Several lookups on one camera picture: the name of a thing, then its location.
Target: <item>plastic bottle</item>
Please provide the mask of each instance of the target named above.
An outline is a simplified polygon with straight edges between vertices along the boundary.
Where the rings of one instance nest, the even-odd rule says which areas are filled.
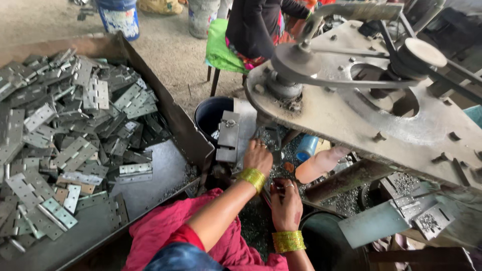
[[[322,150],[297,167],[295,176],[303,184],[312,182],[333,170],[338,160],[350,152],[351,150],[340,146]]]

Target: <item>bucket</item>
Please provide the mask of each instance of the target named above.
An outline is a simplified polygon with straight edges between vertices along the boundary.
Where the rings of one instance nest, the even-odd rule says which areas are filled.
[[[198,104],[194,111],[194,124],[201,131],[204,137],[214,146],[217,140],[211,135],[217,130],[221,122],[224,110],[233,111],[234,101],[232,98],[216,96],[209,97]]]
[[[100,18],[107,33],[122,31],[128,41],[139,37],[137,0],[96,0]]]
[[[208,38],[209,24],[217,18],[221,0],[189,0],[189,33],[198,39]]]

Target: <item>bangle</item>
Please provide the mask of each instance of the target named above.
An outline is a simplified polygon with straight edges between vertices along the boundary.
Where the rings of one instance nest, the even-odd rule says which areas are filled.
[[[275,232],[273,242],[276,253],[306,249],[300,230]]]
[[[265,175],[255,168],[246,168],[239,174],[238,179],[243,179],[254,185],[258,194],[265,185]]]

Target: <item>blue bucket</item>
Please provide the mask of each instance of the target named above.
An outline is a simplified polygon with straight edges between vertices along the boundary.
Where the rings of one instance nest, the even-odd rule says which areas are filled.
[[[100,18],[107,33],[122,31],[128,41],[139,37],[137,0],[96,0]]]

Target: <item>blue cloth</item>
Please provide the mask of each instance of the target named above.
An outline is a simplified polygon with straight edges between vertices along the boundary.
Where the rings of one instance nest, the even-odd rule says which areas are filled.
[[[172,243],[159,250],[144,271],[228,271],[206,252],[189,243]]]

